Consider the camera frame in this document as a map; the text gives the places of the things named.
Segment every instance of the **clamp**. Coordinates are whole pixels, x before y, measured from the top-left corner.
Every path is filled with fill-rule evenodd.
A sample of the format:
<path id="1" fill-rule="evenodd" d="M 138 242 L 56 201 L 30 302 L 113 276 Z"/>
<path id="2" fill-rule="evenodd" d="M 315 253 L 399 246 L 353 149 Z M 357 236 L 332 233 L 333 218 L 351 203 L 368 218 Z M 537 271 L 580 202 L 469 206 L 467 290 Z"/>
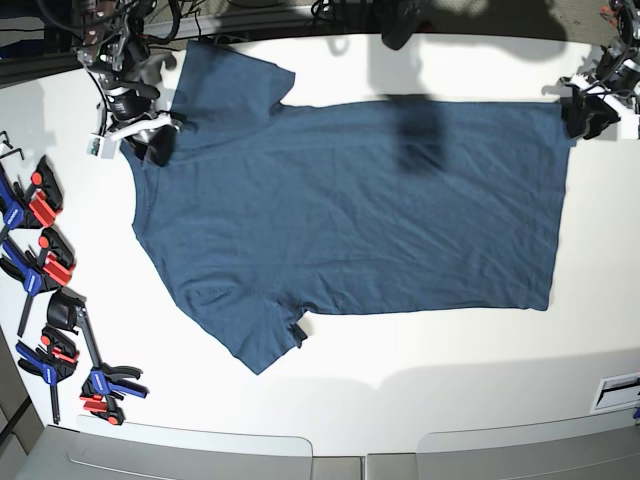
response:
<path id="1" fill-rule="evenodd" d="M 12 188 L 0 165 L 0 211 L 4 220 L 0 243 L 16 228 L 50 227 L 61 209 L 62 192 L 46 157 L 38 162 L 26 192 L 17 182 Z"/>
<path id="2" fill-rule="evenodd" d="M 31 350 L 24 343 L 16 344 L 17 352 L 24 358 L 18 360 L 18 366 L 27 373 L 40 376 L 49 385 L 53 423 L 60 423 L 60 405 L 58 402 L 58 384 L 69 378 L 76 370 L 78 351 L 71 340 L 54 328 L 45 326 L 42 330 L 42 343 L 46 350 L 36 347 Z"/>
<path id="3" fill-rule="evenodd" d="M 85 402 L 84 409 L 113 425 L 122 425 L 125 416 L 117 400 L 123 400 L 125 394 L 139 398 L 147 397 L 148 391 L 145 387 L 127 380 L 139 380 L 142 371 L 133 367 L 110 367 L 102 363 L 89 323 L 87 307 L 82 299 L 72 297 L 64 290 L 58 290 L 49 300 L 47 323 L 74 334 L 77 334 L 76 327 L 82 330 L 93 363 L 80 395 L 80 399 Z"/>
<path id="4" fill-rule="evenodd" d="M 10 237 L 2 243 L 9 259 L 0 259 L 0 268 L 11 278 L 21 282 L 27 292 L 18 327 L 19 337 L 24 334 L 33 298 L 39 293 L 58 290 L 67 285 L 75 268 L 73 252 L 53 228 L 42 231 L 38 244 L 40 254 L 36 259 L 29 251 L 23 254 Z"/>
<path id="5" fill-rule="evenodd" d="M 124 412 L 116 400 L 123 400 L 124 394 L 146 398 L 147 389 L 127 378 L 138 380 L 141 371 L 133 367 L 109 367 L 102 364 L 91 370 L 89 378 L 82 385 L 80 399 L 84 400 L 84 409 L 112 425 L 122 425 Z"/>

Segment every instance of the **gray panel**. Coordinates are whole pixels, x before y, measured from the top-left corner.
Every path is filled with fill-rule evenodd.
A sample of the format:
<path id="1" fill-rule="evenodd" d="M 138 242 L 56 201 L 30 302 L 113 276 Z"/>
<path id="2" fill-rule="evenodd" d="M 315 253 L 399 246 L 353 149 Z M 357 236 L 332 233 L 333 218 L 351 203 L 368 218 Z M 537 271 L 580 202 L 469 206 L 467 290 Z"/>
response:
<path id="1" fill-rule="evenodd" d="M 422 437 L 418 442 L 418 454 L 513 447 L 515 445 L 550 442 L 631 427 L 634 423 L 632 410 L 621 410 L 613 413 L 533 425 L 431 433 Z"/>
<path id="2" fill-rule="evenodd" d="M 365 474 L 366 480 L 418 480 L 416 455 L 367 455 Z"/>
<path id="3" fill-rule="evenodd" d="M 638 478 L 640 478 L 640 456 L 635 455 L 613 462 L 533 477 L 530 480 L 638 480 Z"/>
<path id="4" fill-rule="evenodd" d="M 45 428 L 16 480 L 133 480 L 124 473 L 110 472 L 78 465 L 69 460 L 67 452 L 78 432 L 57 427 Z"/>
<path id="5" fill-rule="evenodd" d="M 418 468 L 421 480 L 502 480 L 571 470 L 638 454 L 640 430 L 629 427 L 533 445 L 420 454 Z"/>
<path id="6" fill-rule="evenodd" d="M 311 458 L 243 455 L 164 447 L 81 433 L 69 451 L 73 462 L 176 480 L 309 480 Z"/>
<path id="7" fill-rule="evenodd" d="M 362 480 L 362 459 L 360 457 L 314 458 L 311 480 Z"/>

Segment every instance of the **white tabletop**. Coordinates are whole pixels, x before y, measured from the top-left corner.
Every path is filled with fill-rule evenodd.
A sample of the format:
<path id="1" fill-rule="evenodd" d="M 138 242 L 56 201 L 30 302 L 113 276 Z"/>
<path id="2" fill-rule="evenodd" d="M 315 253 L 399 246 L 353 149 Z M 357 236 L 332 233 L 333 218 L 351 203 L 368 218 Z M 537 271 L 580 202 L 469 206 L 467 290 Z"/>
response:
<path id="1" fill-rule="evenodd" d="M 400 52 L 364 35 L 236 48 L 295 71 L 284 102 L 315 106 L 408 93 L 553 101 L 547 87 L 591 52 L 580 44 L 448 35 L 416 35 Z M 165 75 L 169 97 L 178 71 Z M 85 153 L 98 99 L 83 71 L 0 90 L 0 130 L 28 155 L 22 165 L 17 158 L 3 165 L 25 183 L 42 154 L 55 167 L 65 192 L 56 225 L 77 256 L 70 287 L 88 299 L 103 360 L 141 368 L 140 383 L 150 391 L 145 400 L 122 403 L 130 422 L 299 436 L 315 455 L 412 452 L 434 431 L 586 415 L 603 375 L 640 364 L 640 142 L 596 139 L 572 149 L 547 312 L 307 314 L 302 349 L 256 377 L 174 305 L 131 229 L 135 192 L 124 158 Z M 13 234 L 23 247 L 36 245 L 36 237 Z M 0 324 L 16 359 L 25 296 L 0 275 Z M 31 347 L 48 300 L 35 300 L 24 336 Z M 91 422 L 77 421 L 77 396 L 90 361 L 76 342 L 78 370 L 59 387 L 61 425 L 87 431 Z M 576 359 L 581 363 L 571 363 Z M 50 423 L 48 388 L 22 377 Z"/>

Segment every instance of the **black cable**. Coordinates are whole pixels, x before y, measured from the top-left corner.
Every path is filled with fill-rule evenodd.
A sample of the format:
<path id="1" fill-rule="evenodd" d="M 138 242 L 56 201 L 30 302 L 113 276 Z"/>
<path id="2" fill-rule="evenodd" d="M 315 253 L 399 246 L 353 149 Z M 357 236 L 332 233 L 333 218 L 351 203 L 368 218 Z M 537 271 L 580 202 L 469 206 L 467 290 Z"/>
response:
<path id="1" fill-rule="evenodd" d="M 44 32 L 44 28 L 0 28 L 0 32 L 24 32 L 24 33 L 31 33 L 31 32 Z"/>
<path id="2" fill-rule="evenodd" d="M 202 38 L 202 28 L 200 27 L 200 21 L 198 20 L 198 15 L 202 13 L 201 5 L 206 3 L 207 0 L 182 0 L 182 6 L 190 1 L 191 5 L 189 6 L 189 10 L 186 13 L 182 14 L 182 18 L 187 18 L 190 15 L 193 15 L 194 20 L 196 21 L 196 26 L 198 27 L 198 40 Z"/>
<path id="3" fill-rule="evenodd" d="M 284 5 L 285 2 L 276 2 L 276 3 L 270 3 L 269 5 L 242 5 L 240 3 L 236 3 L 233 2 L 232 0 L 226 0 L 226 2 L 229 5 L 233 5 L 234 7 L 237 8 L 244 8 L 246 10 L 259 10 L 261 8 L 274 8 L 274 7 L 278 7 L 280 5 Z"/>
<path id="4" fill-rule="evenodd" d="M 169 8 L 171 9 L 171 18 L 173 21 L 171 25 L 171 31 L 164 38 L 149 35 L 147 37 L 147 40 L 150 43 L 155 43 L 157 45 L 168 45 L 173 41 L 173 39 L 176 38 L 176 35 L 178 35 L 178 30 L 180 29 L 180 18 L 182 17 L 182 9 L 178 4 L 178 0 L 169 0 Z"/>
<path id="5" fill-rule="evenodd" d="M 152 50 L 169 50 L 170 52 L 179 52 L 180 51 L 177 48 L 164 47 L 164 46 L 160 46 L 160 45 L 151 45 L 149 48 L 151 48 Z"/>
<path id="6" fill-rule="evenodd" d="M 102 91 L 102 88 L 100 88 L 100 84 L 95 79 L 95 77 L 91 74 L 91 72 L 86 68 L 84 69 L 84 71 L 87 72 L 87 75 L 89 75 L 89 77 L 91 77 L 91 81 L 98 89 L 98 92 L 100 93 L 100 97 L 102 98 L 102 119 L 100 120 L 100 129 L 98 130 L 98 134 L 101 137 L 104 137 L 104 134 L 107 132 L 107 112 L 108 112 L 107 97 L 105 96 L 104 92 Z"/>
<path id="7" fill-rule="evenodd" d="M 38 8 L 40 8 L 42 15 L 45 17 L 45 19 L 49 23 L 52 23 L 53 25 L 55 25 L 58 28 L 61 28 L 62 30 L 68 30 L 70 32 L 74 32 L 76 30 L 85 30 L 90 27 L 97 27 L 98 25 L 102 25 L 104 23 L 115 20 L 116 18 L 119 18 L 122 15 L 124 15 L 127 12 L 127 10 L 129 10 L 130 8 L 133 8 L 139 2 L 140 0 L 134 0 L 132 3 L 128 5 L 124 5 L 119 9 L 117 9 L 115 13 L 113 13 L 113 15 L 98 18 L 97 20 L 92 20 L 90 22 L 84 22 L 84 23 L 66 23 L 60 20 L 58 17 L 56 17 L 55 13 L 53 13 L 49 9 L 49 6 L 47 5 L 46 0 L 36 0 Z"/>

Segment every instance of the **t-shirt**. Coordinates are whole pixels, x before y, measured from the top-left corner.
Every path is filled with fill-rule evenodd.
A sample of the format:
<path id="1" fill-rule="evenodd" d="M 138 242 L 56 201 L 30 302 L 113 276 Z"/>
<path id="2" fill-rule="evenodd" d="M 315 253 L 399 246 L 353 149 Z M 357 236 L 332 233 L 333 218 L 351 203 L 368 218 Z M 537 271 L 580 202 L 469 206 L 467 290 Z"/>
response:
<path id="1" fill-rule="evenodd" d="M 258 374 L 300 347 L 307 311 L 547 309 L 560 105 L 282 105 L 294 78 L 192 42 L 168 164 L 123 147 L 133 228 L 188 316 Z"/>

